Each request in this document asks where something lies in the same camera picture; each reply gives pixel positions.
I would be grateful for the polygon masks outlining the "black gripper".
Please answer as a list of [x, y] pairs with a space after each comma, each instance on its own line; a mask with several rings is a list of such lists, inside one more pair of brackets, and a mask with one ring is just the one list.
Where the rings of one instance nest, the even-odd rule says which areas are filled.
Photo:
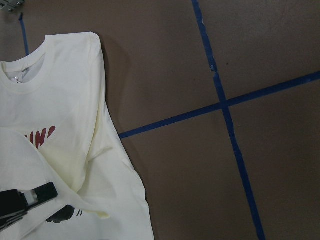
[[0, 227], [8, 228], [23, 219], [28, 208], [36, 208], [58, 196], [53, 182], [26, 191], [24, 196], [17, 189], [0, 192]]

